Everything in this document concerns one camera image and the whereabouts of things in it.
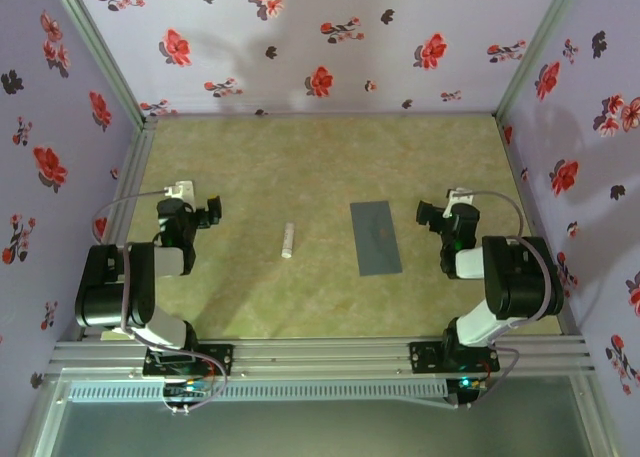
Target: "lavender wall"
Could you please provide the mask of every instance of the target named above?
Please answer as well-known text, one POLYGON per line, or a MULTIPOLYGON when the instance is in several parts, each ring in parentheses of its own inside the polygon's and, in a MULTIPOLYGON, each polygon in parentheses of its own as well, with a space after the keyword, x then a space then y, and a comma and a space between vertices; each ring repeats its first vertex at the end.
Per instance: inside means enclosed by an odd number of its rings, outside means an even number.
POLYGON ((133 124, 58 0, 0 2, 0 455, 9 456, 73 318, 89 220, 113 197, 133 124))
POLYGON ((637 0, 574 0, 505 119, 626 455, 640 445, 637 0))
POLYGON ((491 112, 551 3, 83 1, 146 115, 491 112))

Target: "beige floor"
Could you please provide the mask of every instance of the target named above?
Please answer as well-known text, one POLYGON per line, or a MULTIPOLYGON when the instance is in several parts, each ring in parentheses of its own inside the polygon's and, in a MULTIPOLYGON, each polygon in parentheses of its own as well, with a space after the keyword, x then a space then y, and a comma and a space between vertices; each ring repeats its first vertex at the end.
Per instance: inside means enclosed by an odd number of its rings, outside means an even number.
MULTIPOLYGON (((160 279, 156 295, 201 338, 440 335, 484 288, 441 273, 418 201, 443 205, 452 186, 517 197, 490 116, 162 121, 142 190, 186 179, 199 204, 221 196, 223 219, 198 232, 192 274, 160 279), (360 277, 349 204, 376 200, 391 205, 403 273, 360 277), (286 221, 296 223, 290 260, 286 221)), ((475 204, 479 235, 517 229, 508 204, 475 204)), ((156 233, 154 209, 138 203, 132 240, 156 233)), ((548 318, 529 332, 558 326, 548 318)))

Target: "gray mat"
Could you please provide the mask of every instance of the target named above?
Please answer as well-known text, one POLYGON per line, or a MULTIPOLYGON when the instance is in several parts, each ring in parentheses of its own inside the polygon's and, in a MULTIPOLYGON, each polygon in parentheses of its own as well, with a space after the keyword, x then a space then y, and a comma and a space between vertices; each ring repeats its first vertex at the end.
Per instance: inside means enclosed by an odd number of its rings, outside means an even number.
POLYGON ((389 202, 352 203, 351 220, 360 276, 402 273, 389 202))

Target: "glass panel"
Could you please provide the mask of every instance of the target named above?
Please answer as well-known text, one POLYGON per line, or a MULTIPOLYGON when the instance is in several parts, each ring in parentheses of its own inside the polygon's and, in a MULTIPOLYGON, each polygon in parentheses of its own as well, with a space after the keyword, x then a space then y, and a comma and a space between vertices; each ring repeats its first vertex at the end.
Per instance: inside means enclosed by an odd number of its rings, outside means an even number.
POLYGON ((470 411, 406 402, 67 406, 54 456, 586 457, 568 379, 510 379, 470 411))

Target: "gray cable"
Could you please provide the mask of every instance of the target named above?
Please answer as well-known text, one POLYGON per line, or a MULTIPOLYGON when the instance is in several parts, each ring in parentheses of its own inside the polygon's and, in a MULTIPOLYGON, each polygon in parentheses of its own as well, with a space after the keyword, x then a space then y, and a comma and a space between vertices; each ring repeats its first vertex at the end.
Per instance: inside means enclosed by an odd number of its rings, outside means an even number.
POLYGON ((513 200, 508 195, 505 195, 502 192, 496 192, 494 190, 473 190, 473 191, 470 191, 470 192, 455 192, 455 193, 456 193, 456 195, 460 195, 460 196, 467 196, 467 195, 493 195, 495 197, 500 197, 502 200, 506 200, 507 202, 509 202, 511 204, 511 206, 514 209, 516 209, 516 212, 518 213, 518 221, 519 221, 518 237, 522 237, 522 234, 524 232, 524 215, 522 214, 522 210, 520 209, 520 206, 516 203, 515 200, 513 200))
POLYGON ((127 195, 126 197, 120 197, 119 199, 116 199, 112 202, 109 202, 106 205, 103 205, 98 209, 98 211, 95 214, 93 214, 93 217, 91 218, 91 236, 93 237, 93 240, 95 240, 98 245, 102 244, 102 239, 98 234, 96 234, 94 222, 96 221, 98 216, 102 214, 102 212, 104 212, 106 209, 108 209, 112 205, 119 204, 120 202, 125 202, 127 200, 137 199, 138 197, 147 197, 149 195, 160 195, 160 194, 164 195, 164 193, 165 193, 164 190, 154 190, 153 192, 143 192, 141 194, 127 195))
POLYGON ((222 394, 222 392, 224 392, 224 390, 227 388, 227 384, 228 384, 228 376, 227 376, 227 372, 224 368, 224 366, 217 360, 214 359, 213 357, 206 355, 206 354, 202 354, 200 352, 192 352, 190 350, 183 350, 183 349, 172 349, 171 347, 167 347, 165 345, 160 345, 160 344, 156 344, 154 342, 150 342, 147 339, 140 337, 139 335, 137 335, 135 332, 132 332, 131 329, 129 329, 127 327, 127 318, 128 318, 128 314, 129 314, 129 286, 131 283, 131 262, 129 260, 129 245, 131 245, 129 242, 127 242, 124 247, 122 248, 122 260, 124 262, 124 284, 123 284, 123 291, 122 291, 122 311, 120 313, 120 329, 129 337, 133 337, 135 340, 137 340, 138 342, 140 342, 142 345, 146 345, 149 348, 156 348, 156 349, 160 349, 162 351, 165 352, 172 352, 174 354, 180 354, 180 355, 188 355, 191 357, 195 357, 201 360, 205 360, 207 362, 211 362, 213 365, 215 365, 219 370, 220 373, 222 373, 222 377, 224 378, 224 382, 223 384, 215 391, 213 392, 213 380, 212 380, 212 389, 211 389, 211 395, 209 397, 207 397, 206 399, 198 402, 197 404, 193 404, 191 406, 186 406, 184 405, 182 409, 180 409, 179 407, 170 407, 167 402, 164 400, 162 400, 162 402, 164 403, 165 406, 167 406, 169 409, 171 409, 171 411, 173 413, 180 413, 180 414, 188 414, 189 412, 191 412, 192 410, 196 410, 199 407, 202 407, 206 404, 208 404, 209 402, 211 402, 212 400, 216 399, 220 394, 222 394))
POLYGON ((530 324, 532 322, 535 322, 535 321, 539 320, 540 317, 542 317, 544 315, 544 313, 547 311, 547 308, 549 307, 549 303, 551 302, 551 290, 552 290, 551 274, 549 273, 549 269, 547 268, 547 264, 545 263, 542 255, 540 255, 540 252, 538 252, 533 245, 531 245, 529 242, 527 242, 525 239, 523 239, 520 236, 510 236, 510 237, 507 237, 507 239, 517 240, 520 244, 524 245, 527 248, 527 250, 529 250, 529 252, 531 252, 533 257, 538 262, 538 265, 542 269, 542 275, 544 277, 544 297, 542 298, 542 304, 540 305, 540 308, 531 317, 529 317, 527 319, 518 320, 518 321, 514 322, 513 324, 511 324, 509 327, 505 327, 503 329, 500 329, 500 330, 494 332, 492 335, 490 335, 488 337, 488 339, 487 339, 489 341, 488 347, 490 349, 495 350, 495 351, 511 352, 511 353, 514 354, 514 358, 513 358, 513 361, 509 364, 509 366, 506 369, 504 369, 504 371, 502 372, 502 375, 500 376, 500 378, 491 387, 489 387, 489 389, 484 394, 482 394, 473 403, 473 405, 472 404, 467 404, 468 408, 475 407, 476 405, 478 405, 478 402, 481 402, 484 399, 486 399, 487 396, 490 395, 492 392, 494 392, 495 389, 498 386, 502 385, 504 380, 511 373, 511 371, 514 369, 514 367, 518 363, 518 360, 520 359, 520 352, 518 352, 517 349, 513 349, 511 347, 499 347, 499 346, 496 346, 495 345, 495 340, 498 337, 500 337, 501 335, 509 332, 511 329, 522 327, 524 325, 528 325, 528 324, 530 324))

